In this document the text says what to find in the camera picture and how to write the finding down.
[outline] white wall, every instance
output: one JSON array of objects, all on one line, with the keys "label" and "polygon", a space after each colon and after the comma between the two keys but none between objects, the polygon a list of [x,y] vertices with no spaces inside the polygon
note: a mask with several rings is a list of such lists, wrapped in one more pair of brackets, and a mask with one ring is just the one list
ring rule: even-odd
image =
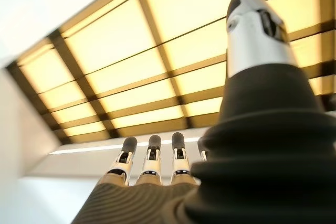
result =
[{"label": "white wall", "polygon": [[0,132],[0,223],[59,223],[18,182],[59,142],[5,69],[0,69]]}]

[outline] light fixture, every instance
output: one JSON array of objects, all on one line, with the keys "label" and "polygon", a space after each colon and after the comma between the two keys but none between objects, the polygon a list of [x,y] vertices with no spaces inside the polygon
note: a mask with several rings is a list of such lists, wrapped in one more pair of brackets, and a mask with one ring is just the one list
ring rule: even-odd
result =
[{"label": "light fixture", "polygon": [[175,77],[182,95],[221,87],[225,84],[226,62]]},{"label": "light fixture", "polygon": [[102,122],[96,122],[96,123],[88,123],[88,124],[83,124],[80,126],[70,127],[70,128],[64,129],[64,132],[67,134],[67,136],[75,136],[75,135],[87,134],[87,133],[92,133],[92,132],[99,132],[105,129],[106,128],[104,127]]},{"label": "light fixture", "polygon": [[[185,138],[185,143],[191,143],[191,142],[197,142],[199,137],[189,137]],[[171,144],[171,140],[162,140],[161,145],[164,144]],[[148,146],[148,142],[140,142],[137,144],[137,147],[141,146]],[[84,147],[84,148],[74,148],[74,149],[67,149],[67,150],[58,150],[49,153],[49,155],[54,154],[67,154],[67,153],[77,153],[77,152],[94,152],[94,151],[104,151],[104,150],[113,150],[113,149],[121,149],[122,144],[116,144],[116,145],[105,145],[105,146],[95,146],[95,147]]]},{"label": "light fixture", "polygon": [[173,106],[159,110],[147,111],[134,115],[127,115],[112,120],[115,128],[123,128],[133,125],[165,121],[183,117],[180,106]]},{"label": "light fixture", "polygon": [[185,107],[187,109],[188,116],[216,113],[221,107],[222,99],[222,97],[217,97],[186,104]]},{"label": "light fixture", "polygon": [[99,99],[107,112],[174,97],[169,79],[154,82],[125,92]]}]

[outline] ceiling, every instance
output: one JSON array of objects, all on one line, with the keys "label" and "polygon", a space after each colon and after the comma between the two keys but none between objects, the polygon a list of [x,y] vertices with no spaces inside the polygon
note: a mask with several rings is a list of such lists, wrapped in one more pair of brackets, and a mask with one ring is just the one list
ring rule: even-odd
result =
[{"label": "ceiling", "polygon": [[[267,1],[331,110],[334,0]],[[229,2],[95,0],[7,69],[63,144],[210,126],[225,84]]]}]

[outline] dark ceiling beam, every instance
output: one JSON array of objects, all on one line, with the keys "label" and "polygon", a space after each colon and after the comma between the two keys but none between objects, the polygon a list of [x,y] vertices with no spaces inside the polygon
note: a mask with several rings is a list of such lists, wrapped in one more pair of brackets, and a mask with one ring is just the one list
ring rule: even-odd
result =
[{"label": "dark ceiling beam", "polygon": [[109,133],[110,138],[120,137],[120,134],[118,133],[117,129],[114,128],[109,116],[107,115],[106,111],[104,110],[103,106],[98,100],[89,81],[84,76],[84,73],[79,67],[76,59],[74,58],[69,47],[62,38],[60,31],[57,29],[54,32],[52,32],[48,37],[54,44],[56,50],[58,51],[65,65],[70,70],[78,86],[81,88],[84,95],[86,96],[91,106],[95,110],[96,114],[98,115],[98,118],[105,126],[106,130]]},{"label": "dark ceiling beam", "polygon": [[181,109],[182,109],[182,112],[183,112],[183,118],[185,118],[186,120],[186,126],[187,128],[192,128],[193,125],[192,125],[192,121],[190,120],[190,118],[188,117],[188,113],[186,111],[186,108],[185,106],[183,106],[185,103],[183,101],[183,98],[181,96],[181,92],[180,92],[180,89],[177,85],[177,82],[176,80],[173,78],[174,75],[173,75],[173,71],[172,71],[172,67],[171,67],[171,64],[169,62],[169,59],[168,59],[168,55],[163,47],[163,41],[161,39],[161,36],[160,36],[160,33],[159,33],[159,30],[158,30],[158,27],[155,23],[155,20],[154,20],[154,17],[153,17],[153,13],[151,11],[151,8],[149,6],[149,3],[148,3],[148,0],[139,0],[140,2],[140,5],[141,5],[141,8],[143,10],[143,13],[146,17],[146,20],[148,22],[148,26],[151,30],[151,33],[152,33],[152,36],[154,38],[154,41],[157,45],[157,49],[159,51],[159,54],[161,56],[161,59],[162,59],[162,62],[165,66],[165,69],[166,69],[166,72],[167,72],[167,75],[171,81],[171,84],[173,86],[173,89],[174,89],[174,92],[176,94],[176,99],[177,99],[177,102],[179,105],[181,105]]},{"label": "dark ceiling beam", "polygon": [[324,68],[330,75],[322,78],[321,101],[326,111],[334,110],[332,95],[334,93],[334,48],[335,48],[335,0],[320,0],[321,30],[328,30],[321,34],[321,57],[322,62],[330,62]]}]

